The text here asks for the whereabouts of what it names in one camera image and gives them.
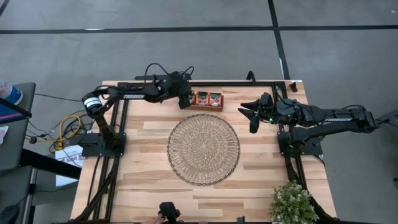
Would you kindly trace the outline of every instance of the wooden tabletop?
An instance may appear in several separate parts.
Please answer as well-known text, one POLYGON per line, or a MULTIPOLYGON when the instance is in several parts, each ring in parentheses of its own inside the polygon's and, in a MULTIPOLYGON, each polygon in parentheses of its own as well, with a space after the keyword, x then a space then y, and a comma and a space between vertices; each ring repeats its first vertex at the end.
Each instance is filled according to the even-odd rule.
MULTIPOLYGON (((105 81, 104 85, 117 85, 105 81)), ((262 123, 256 134, 249 132, 249 120, 238 108, 240 103, 258 99, 270 87, 193 87, 194 90, 222 92, 223 112, 180 110, 178 99, 162 104, 130 101, 127 113, 127 146, 121 158, 112 222, 143 222, 157 215, 161 202, 173 202, 185 222, 235 222, 245 216, 246 221, 271 221, 269 204, 273 187, 287 180, 284 158, 279 153, 278 126, 262 123), (190 185, 179 179, 167 159, 167 140, 170 132, 187 116, 206 113, 226 120, 236 131, 241 144, 238 166, 224 181, 206 187, 190 185)), ((307 104, 303 83, 298 92, 287 89, 289 98, 307 104)), ((118 112, 118 121, 122 111, 118 112)), ((111 110, 106 113, 108 122, 111 110)), ((308 189, 323 209, 336 215, 323 164, 313 156, 302 156, 308 189)), ((87 204, 87 196, 96 158, 88 158, 81 172, 71 218, 77 217, 87 204)), ((98 187, 102 159, 95 177, 98 187)), ((103 197, 101 217, 104 217, 108 196, 103 197)))

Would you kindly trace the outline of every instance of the round woven mat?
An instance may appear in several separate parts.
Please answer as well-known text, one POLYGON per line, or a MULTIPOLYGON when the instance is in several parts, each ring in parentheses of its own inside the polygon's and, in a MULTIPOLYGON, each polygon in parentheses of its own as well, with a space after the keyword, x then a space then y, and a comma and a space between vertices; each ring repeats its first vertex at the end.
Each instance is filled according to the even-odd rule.
POLYGON ((239 140, 223 119, 196 114, 171 132, 167 155, 174 172, 195 185, 211 185, 227 178, 239 161, 239 140))

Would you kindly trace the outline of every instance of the green plant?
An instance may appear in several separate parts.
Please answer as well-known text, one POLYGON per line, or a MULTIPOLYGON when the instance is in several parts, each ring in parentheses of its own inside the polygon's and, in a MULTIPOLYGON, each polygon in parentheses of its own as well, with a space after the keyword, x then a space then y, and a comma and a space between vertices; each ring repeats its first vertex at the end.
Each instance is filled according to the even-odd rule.
POLYGON ((271 218, 284 224, 310 224, 318 220, 310 205, 310 193, 295 181, 274 188, 271 218))

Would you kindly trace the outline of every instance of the wooden board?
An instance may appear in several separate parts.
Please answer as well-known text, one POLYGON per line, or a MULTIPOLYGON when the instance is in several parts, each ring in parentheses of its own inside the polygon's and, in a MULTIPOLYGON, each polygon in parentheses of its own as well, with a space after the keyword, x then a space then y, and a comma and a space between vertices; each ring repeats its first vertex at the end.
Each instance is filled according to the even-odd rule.
MULTIPOLYGON (((117 85, 106 81, 104 85, 117 85)), ((143 222, 157 215, 161 202, 174 202, 185 222, 235 222, 269 220, 269 204, 273 187, 287 180, 285 162, 279 153, 277 125, 261 124, 257 134, 249 133, 249 121, 238 112, 240 103, 254 101, 268 87, 194 87, 195 90, 222 89, 223 112, 180 110, 178 99, 162 104, 130 101, 127 113, 127 146, 121 159, 113 202, 112 222, 143 222), (167 139, 175 125, 187 116, 208 113, 229 122, 241 143, 241 157, 235 171, 226 180, 211 186, 199 187, 180 180, 167 160, 167 139)), ((307 103, 303 83, 298 92, 287 90, 289 98, 307 103)), ((119 108, 120 119, 122 104, 119 108)), ((106 113, 109 121, 111 111, 106 113)), ((85 208, 96 158, 88 158, 81 172, 71 218, 85 208)), ((98 187, 102 160, 95 178, 98 187)), ((313 156, 303 156, 308 188, 318 203, 332 216, 336 215, 325 169, 313 156)), ((101 216, 104 217, 107 196, 103 198, 101 216)))

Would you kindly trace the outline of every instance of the concrete floor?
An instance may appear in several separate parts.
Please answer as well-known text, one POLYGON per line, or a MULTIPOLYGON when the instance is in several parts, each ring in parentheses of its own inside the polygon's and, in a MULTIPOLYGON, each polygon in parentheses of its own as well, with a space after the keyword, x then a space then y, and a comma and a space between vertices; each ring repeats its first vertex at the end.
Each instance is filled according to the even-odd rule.
MULTIPOLYGON (((275 9, 280 26, 398 24, 396 1, 276 0, 275 9)), ((0 30, 271 24, 265 0, 11 0, 0 17, 0 30)), ((375 116, 398 108, 398 30, 283 31, 281 36, 290 77, 304 81, 311 104, 362 104, 375 116)), ((143 75, 151 62, 169 70, 194 65, 197 80, 242 79, 248 70, 257 79, 282 79, 273 31, 0 35, 0 78, 36 82, 43 94, 79 99, 103 80, 143 75)), ((36 96, 32 122, 50 129, 80 109, 79 103, 36 96)), ((398 177, 397 135, 397 128, 384 126, 369 135, 343 133, 324 140, 326 172, 342 220, 398 220, 392 181, 398 177)), ((25 147, 48 154, 47 145, 25 147)), ((57 202, 38 206, 34 222, 68 220, 73 196, 74 190, 54 193, 57 202)))

